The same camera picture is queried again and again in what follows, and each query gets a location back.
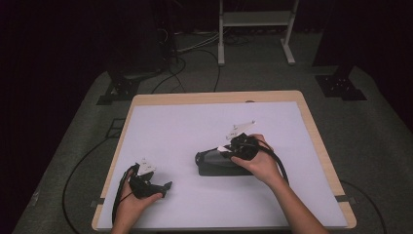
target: white object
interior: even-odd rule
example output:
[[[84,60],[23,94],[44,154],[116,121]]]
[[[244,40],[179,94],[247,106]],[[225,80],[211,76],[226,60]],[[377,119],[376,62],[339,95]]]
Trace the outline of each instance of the white object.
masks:
[[[225,148],[224,146],[218,146],[216,150],[218,150],[219,152],[232,152],[231,150]]]
[[[240,125],[234,125],[233,130],[231,130],[230,134],[227,135],[227,139],[232,139],[234,137],[237,137],[250,129],[253,125],[255,124],[255,121],[253,120],[252,122],[248,122],[245,124],[240,124]]]
[[[137,175],[138,176],[143,176],[146,175],[148,173],[152,173],[155,172],[156,168],[152,165],[150,165],[145,158],[142,159],[142,161],[140,161],[139,164],[139,169],[137,170]]]

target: forearm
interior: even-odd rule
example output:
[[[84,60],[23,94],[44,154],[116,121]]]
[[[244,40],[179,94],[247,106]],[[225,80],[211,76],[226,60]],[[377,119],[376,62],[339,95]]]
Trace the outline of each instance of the forearm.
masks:
[[[294,234],[328,233],[282,177],[278,176],[266,183],[277,197]]]
[[[137,222],[141,215],[141,212],[133,213],[119,213],[116,214],[115,223],[111,230],[111,234],[128,234],[130,233],[132,227]]]

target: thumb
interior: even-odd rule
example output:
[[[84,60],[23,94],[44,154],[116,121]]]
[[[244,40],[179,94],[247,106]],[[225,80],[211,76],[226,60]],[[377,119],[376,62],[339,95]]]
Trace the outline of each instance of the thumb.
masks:
[[[156,193],[156,194],[153,194],[153,195],[150,196],[150,197],[144,198],[144,199],[143,199],[144,206],[145,206],[145,207],[149,207],[151,204],[153,204],[154,202],[156,202],[156,201],[158,201],[159,199],[161,199],[162,196],[163,196],[162,193]]]

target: white table frame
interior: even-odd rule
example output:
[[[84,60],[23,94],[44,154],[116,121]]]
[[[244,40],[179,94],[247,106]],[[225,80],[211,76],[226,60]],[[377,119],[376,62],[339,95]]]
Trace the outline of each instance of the white table frame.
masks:
[[[289,39],[298,8],[299,0],[294,0],[291,11],[276,12],[227,12],[224,13],[223,0],[219,0],[219,43],[218,64],[225,64],[224,27],[225,26],[272,26],[286,25],[285,37],[281,39],[282,49],[289,65],[295,64],[295,59],[289,49]]]

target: dark background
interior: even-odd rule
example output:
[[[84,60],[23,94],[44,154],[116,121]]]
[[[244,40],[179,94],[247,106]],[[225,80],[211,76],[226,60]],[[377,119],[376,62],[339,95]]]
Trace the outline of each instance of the dark background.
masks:
[[[179,5],[172,4],[176,31],[217,29],[218,1],[176,2]],[[2,233],[16,225],[94,79],[106,70],[108,60],[122,60],[116,45],[129,34],[119,36],[126,31],[116,20],[99,21],[99,14],[106,13],[94,3],[0,3],[1,99],[6,107],[1,121]],[[226,0],[225,7],[290,7],[289,1],[274,4]],[[295,31],[324,29],[314,65],[337,65],[342,58],[351,58],[373,77],[410,130],[412,10],[407,0],[301,0],[294,24]],[[110,29],[102,30],[100,23]],[[126,25],[139,27],[133,21]]]

